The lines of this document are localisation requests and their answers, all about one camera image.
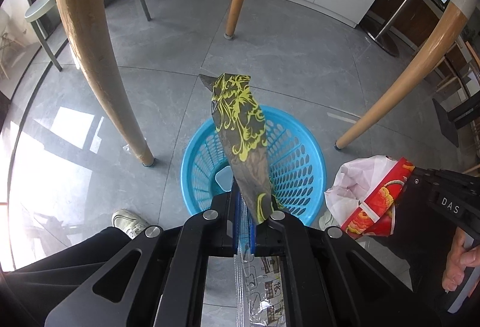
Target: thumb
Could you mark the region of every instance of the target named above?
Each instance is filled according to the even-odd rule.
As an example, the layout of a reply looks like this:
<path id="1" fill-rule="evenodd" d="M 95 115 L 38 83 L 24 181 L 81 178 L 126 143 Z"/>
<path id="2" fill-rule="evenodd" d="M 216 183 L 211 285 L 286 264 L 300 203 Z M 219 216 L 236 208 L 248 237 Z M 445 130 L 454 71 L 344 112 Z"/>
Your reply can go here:
<path id="1" fill-rule="evenodd" d="M 460 257 L 460 263 L 469 267 L 480 266 L 480 247 L 475 247 Z"/>

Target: shoe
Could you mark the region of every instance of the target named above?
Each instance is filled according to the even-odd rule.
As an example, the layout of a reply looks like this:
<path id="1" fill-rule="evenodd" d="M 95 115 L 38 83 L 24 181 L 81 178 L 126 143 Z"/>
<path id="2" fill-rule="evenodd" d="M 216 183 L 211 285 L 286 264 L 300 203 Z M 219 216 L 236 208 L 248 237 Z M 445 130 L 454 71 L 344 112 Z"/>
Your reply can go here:
<path id="1" fill-rule="evenodd" d="M 120 209 L 113 214 L 112 225 L 122 230 L 132 239 L 150 226 L 143 218 L 126 209 Z"/>

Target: human hand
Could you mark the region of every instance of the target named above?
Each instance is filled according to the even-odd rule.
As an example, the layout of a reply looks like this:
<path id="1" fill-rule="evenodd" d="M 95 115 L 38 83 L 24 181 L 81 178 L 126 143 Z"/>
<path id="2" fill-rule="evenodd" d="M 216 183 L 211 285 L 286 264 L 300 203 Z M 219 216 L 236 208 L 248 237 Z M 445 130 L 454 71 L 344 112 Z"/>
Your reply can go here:
<path id="1" fill-rule="evenodd" d="M 462 283 L 465 276 L 464 270 L 466 267 L 480 266 L 480 246 L 475 247 L 467 252 L 463 248 L 464 242 L 465 232 L 462 229 L 457 228 L 455 236 L 453 237 L 452 248 L 447 256 L 445 272 L 443 272 L 442 277 L 443 289 L 450 292 L 456 290 L 457 286 Z"/>

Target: metal screw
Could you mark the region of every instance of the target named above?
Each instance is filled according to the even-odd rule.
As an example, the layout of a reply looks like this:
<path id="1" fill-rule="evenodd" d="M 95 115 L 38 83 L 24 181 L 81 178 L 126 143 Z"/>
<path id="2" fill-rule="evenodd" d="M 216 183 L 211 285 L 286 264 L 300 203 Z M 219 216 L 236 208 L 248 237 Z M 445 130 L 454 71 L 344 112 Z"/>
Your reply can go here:
<path id="1" fill-rule="evenodd" d="M 342 237 L 343 231 L 337 226 L 331 226 L 329 229 L 327 229 L 327 234 L 331 238 L 338 239 Z"/>
<path id="2" fill-rule="evenodd" d="M 283 213 L 282 211 L 273 211 L 270 214 L 270 218 L 277 221 L 283 220 L 285 218 L 285 213 Z"/>
<path id="3" fill-rule="evenodd" d="M 215 220 L 217 217 L 218 217 L 218 212 L 213 209 L 209 209 L 203 212 L 203 218 L 205 220 Z"/>
<path id="4" fill-rule="evenodd" d="M 147 236 L 147 238 L 156 238 L 158 235 L 160 235 L 161 232 L 162 230 L 159 227 L 149 226 L 145 230 L 145 236 Z"/>

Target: blue plastic basket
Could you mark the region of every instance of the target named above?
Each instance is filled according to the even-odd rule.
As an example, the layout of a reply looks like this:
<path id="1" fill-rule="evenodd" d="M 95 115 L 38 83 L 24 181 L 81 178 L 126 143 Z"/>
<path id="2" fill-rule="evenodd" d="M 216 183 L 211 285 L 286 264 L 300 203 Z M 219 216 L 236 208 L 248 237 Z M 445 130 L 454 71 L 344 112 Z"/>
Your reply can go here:
<path id="1" fill-rule="evenodd" d="M 325 160 L 310 131 L 281 110 L 262 106 L 266 119 L 270 179 L 275 195 L 289 212 L 310 225 L 323 204 Z M 191 215 L 210 208 L 223 193 L 215 174 L 228 165 L 213 120 L 208 119 L 191 139 L 181 165 L 183 201 Z"/>

